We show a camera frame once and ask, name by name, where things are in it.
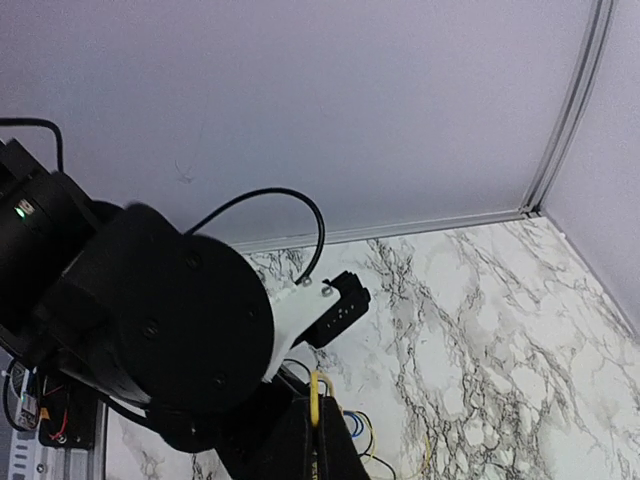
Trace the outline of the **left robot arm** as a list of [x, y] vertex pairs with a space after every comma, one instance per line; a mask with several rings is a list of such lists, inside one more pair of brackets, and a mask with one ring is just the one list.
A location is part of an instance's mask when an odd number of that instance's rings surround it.
[[363, 479], [337, 401], [285, 367], [369, 308], [358, 276], [269, 294], [227, 244], [144, 204], [90, 199], [19, 142], [1, 147], [1, 343], [93, 389], [234, 479]]

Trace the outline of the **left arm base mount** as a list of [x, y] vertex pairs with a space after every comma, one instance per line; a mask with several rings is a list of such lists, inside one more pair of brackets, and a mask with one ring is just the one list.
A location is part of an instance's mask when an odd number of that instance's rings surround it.
[[96, 445], [99, 402], [92, 391], [15, 359], [1, 368], [1, 413], [19, 435], [34, 435], [44, 447], [89, 451]]

